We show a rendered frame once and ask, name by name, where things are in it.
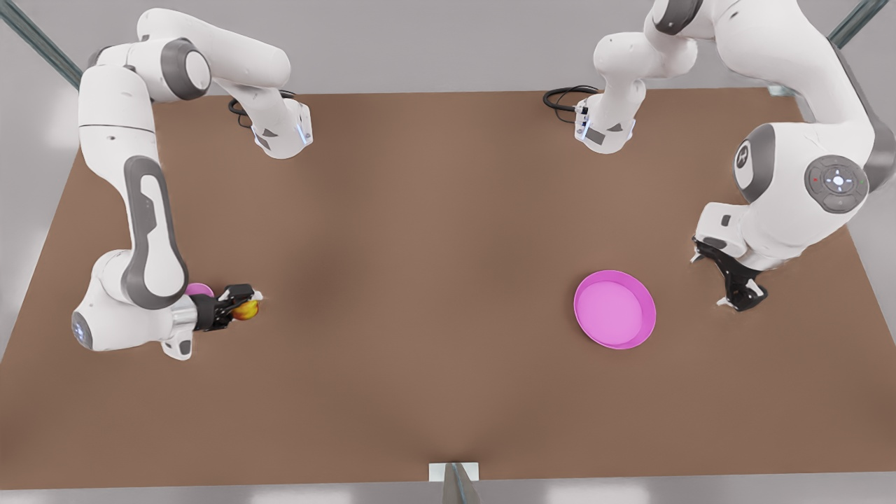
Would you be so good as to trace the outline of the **pink plate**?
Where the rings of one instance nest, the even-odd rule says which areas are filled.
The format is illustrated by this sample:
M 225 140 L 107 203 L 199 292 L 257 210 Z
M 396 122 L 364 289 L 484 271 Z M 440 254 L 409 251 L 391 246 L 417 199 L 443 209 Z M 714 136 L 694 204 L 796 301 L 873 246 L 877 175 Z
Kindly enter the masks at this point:
M 593 342 L 609 349 L 632 349 L 646 342 L 657 322 L 650 291 L 636 277 L 617 270 L 592 272 L 573 297 L 574 316 Z

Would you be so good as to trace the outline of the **silver frame post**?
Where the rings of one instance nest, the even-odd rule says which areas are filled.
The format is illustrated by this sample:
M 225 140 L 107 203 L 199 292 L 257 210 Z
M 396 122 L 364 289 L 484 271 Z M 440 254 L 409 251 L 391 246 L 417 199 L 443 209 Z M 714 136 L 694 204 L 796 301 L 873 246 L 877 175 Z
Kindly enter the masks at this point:
M 83 71 L 54 41 L 23 13 L 13 0 L 0 0 L 3 20 L 39 57 L 60 74 L 74 89 L 79 89 Z
M 896 56 L 896 0 L 798 0 L 807 18 L 851 62 L 882 76 Z
M 442 483 L 441 504 L 482 504 L 474 485 L 480 481 L 478 462 L 429 463 L 428 481 Z

